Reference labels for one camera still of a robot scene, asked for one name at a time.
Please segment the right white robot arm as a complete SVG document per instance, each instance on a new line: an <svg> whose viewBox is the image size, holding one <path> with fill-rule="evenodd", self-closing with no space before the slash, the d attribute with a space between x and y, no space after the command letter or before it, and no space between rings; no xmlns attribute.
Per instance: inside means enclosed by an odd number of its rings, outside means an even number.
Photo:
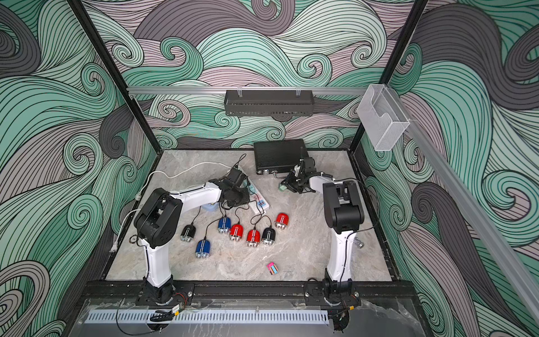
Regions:
<svg viewBox="0 0 539 337"><path fill-rule="evenodd" d="M303 194L319 192L323 196L326 224L331 232L331 251L322 289L325 296L352 292L352 242L364 223L360 189L354 178L336 179L317 171L311 157L300 159L281 185Z"/></svg>

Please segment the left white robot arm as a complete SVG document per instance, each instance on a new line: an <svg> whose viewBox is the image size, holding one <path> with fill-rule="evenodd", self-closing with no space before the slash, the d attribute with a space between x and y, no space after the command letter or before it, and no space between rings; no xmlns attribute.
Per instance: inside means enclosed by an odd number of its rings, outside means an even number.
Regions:
<svg viewBox="0 0 539 337"><path fill-rule="evenodd" d="M134 227L147 263L144 294L158 306L170 303L174 297L168 243L176 233L182 214L207 204L225 203L230 207L248 204L249 185L247 175L233 167L227 175L186 192L157 188L151 193L135 217Z"/></svg>

